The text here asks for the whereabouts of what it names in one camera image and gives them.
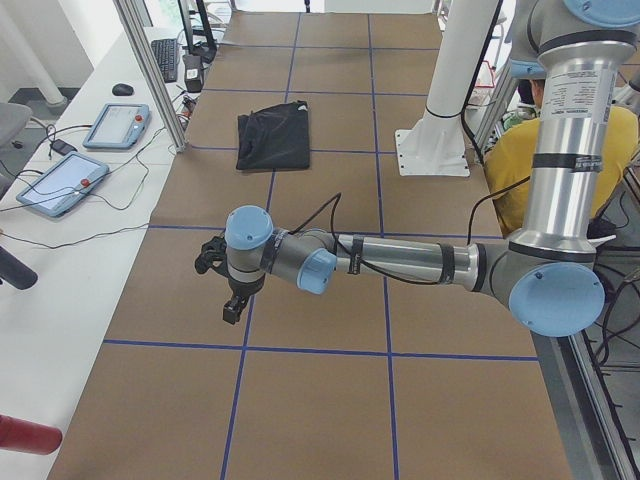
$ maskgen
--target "metal pole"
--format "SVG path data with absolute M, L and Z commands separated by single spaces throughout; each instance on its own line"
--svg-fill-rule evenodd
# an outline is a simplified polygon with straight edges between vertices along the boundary
M 496 89 L 494 90 L 493 95 L 491 95 L 491 100 L 489 101 L 489 107 L 482 116 L 482 121 L 478 127 L 476 140 L 480 149 L 486 147 L 489 137 L 491 136 L 491 132 L 500 120 L 500 117 L 502 117 L 504 112 L 507 111 L 509 102 L 511 101 L 517 87 L 518 80 L 511 76 L 511 64 L 507 62 L 500 73 L 498 84 L 496 85 Z
M 182 152 L 186 147 L 184 131 L 173 110 L 171 99 L 164 86 L 164 80 L 149 46 L 149 41 L 144 33 L 142 19 L 134 0 L 113 0 L 113 4 L 118 11 L 118 15 L 120 15 L 120 21 L 129 38 L 131 49 L 147 81 L 149 90 L 151 90 L 151 95 L 162 117 L 164 126 L 167 128 L 176 147 L 176 152 Z

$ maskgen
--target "white table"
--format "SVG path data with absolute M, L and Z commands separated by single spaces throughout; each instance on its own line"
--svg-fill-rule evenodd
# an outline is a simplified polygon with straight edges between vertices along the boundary
M 147 34 L 153 39 L 173 37 L 177 32 L 149 29 Z M 132 85 L 134 95 L 114 97 L 111 88 L 120 82 Z M 167 89 L 171 98 L 180 93 L 176 83 L 167 84 Z M 107 102 L 146 103 L 151 108 L 148 129 L 130 151 L 88 152 L 113 170 L 163 126 L 124 35 L 114 43 L 56 126 L 61 129 L 90 124 Z M 83 152 L 86 133 L 86 129 L 65 132 L 59 138 Z M 48 150 L 47 142 L 26 168 L 43 171 L 50 167 L 53 162 Z M 0 228 L 16 237 L 57 245 L 145 224 L 169 173 L 173 152 L 169 135 L 163 131 L 141 154 L 150 173 L 142 191 L 125 211 L 116 211 L 101 199 L 89 197 L 60 219 L 50 219 L 27 208 L 0 212 Z M 53 161 L 60 158 L 53 155 Z M 95 193 L 124 206 L 143 174 L 143 167 L 134 161 L 107 177 Z M 0 202 L 0 210 L 18 205 L 15 196 L 24 186 L 16 181 Z M 66 432 L 144 234 L 142 228 L 57 250 L 0 236 L 0 245 L 39 276 L 29 290 L 0 286 L 0 414 L 53 425 Z M 44 479 L 56 455 L 57 452 L 39 456 L 0 450 L 0 477 Z

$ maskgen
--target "keyboard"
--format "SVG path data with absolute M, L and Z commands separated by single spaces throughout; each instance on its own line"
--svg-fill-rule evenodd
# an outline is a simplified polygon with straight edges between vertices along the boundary
M 152 40 L 151 50 L 162 72 L 164 83 L 178 80 L 178 53 L 180 51 L 178 39 L 161 38 L 160 40 Z

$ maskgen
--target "yellow shirt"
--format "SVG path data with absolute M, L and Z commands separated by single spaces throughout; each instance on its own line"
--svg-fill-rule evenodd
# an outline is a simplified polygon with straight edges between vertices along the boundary
M 531 175 L 540 120 L 534 119 L 510 128 L 487 155 L 485 175 L 491 193 Z M 622 179 L 638 143 L 638 120 L 622 107 L 613 107 L 602 149 L 603 170 L 598 174 L 591 217 L 605 204 Z M 522 227 L 527 208 L 529 182 L 494 199 L 502 234 L 507 236 Z

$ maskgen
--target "tablet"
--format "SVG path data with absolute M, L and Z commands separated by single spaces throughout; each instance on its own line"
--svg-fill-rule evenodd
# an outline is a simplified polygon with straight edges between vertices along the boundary
M 138 141 L 148 121 L 148 105 L 107 103 L 82 145 L 88 149 L 126 150 Z
M 16 200 L 40 213 L 58 217 L 85 198 L 108 173 L 108 165 L 71 152 L 32 182 Z

